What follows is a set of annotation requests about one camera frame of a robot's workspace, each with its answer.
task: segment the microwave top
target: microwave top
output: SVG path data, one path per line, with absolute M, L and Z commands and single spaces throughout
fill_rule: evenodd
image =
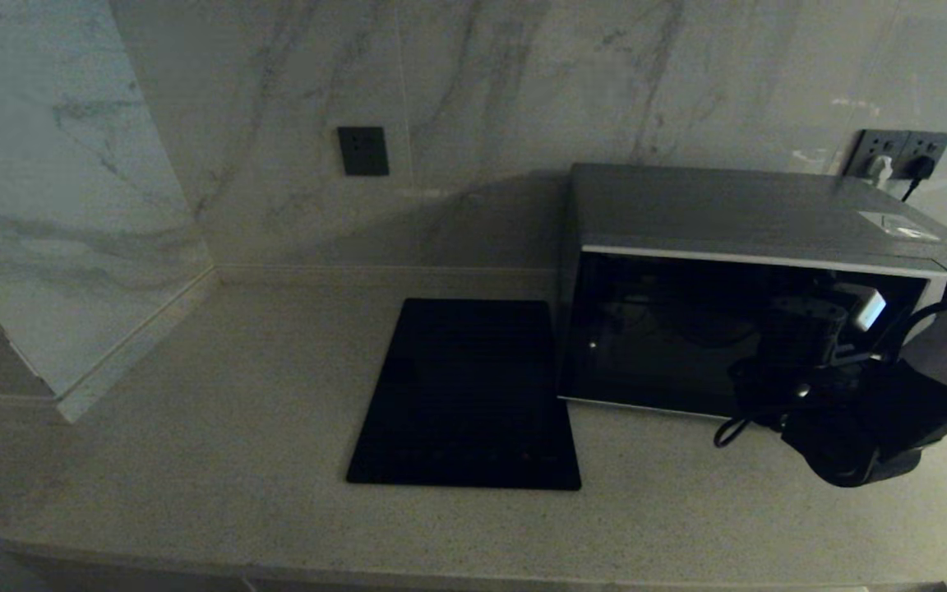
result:
M 574 164 L 584 252 L 947 271 L 947 228 L 861 179 Z

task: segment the black switch plate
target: black switch plate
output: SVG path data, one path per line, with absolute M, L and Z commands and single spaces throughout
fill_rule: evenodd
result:
M 384 177 L 390 173 L 382 127 L 339 127 L 346 176 Z

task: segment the black plug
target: black plug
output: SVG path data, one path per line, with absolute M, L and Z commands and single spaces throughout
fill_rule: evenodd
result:
M 910 162 L 908 172 L 912 175 L 912 183 L 908 185 L 908 191 L 905 192 L 905 197 L 901 198 L 902 203 L 908 201 L 908 196 L 912 195 L 913 191 L 916 191 L 916 187 L 920 187 L 921 180 L 933 175 L 933 169 L 935 169 L 936 166 L 937 161 L 929 156 L 921 156 Z

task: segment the microwave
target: microwave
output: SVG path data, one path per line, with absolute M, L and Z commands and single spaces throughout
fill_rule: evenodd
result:
M 947 298 L 946 226 L 850 177 L 575 164 L 560 244 L 567 400 L 734 416 L 763 348 L 871 356 Z

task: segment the beige countertop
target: beige countertop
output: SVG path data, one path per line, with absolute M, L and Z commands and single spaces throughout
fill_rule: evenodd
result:
M 75 427 L 0 426 L 0 537 L 339 581 L 947 582 L 947 439 L 842 490 L 765 430 L 571 404 L 582 491 L 345 482 L 405 296 L 548 294 L 225 285 Z

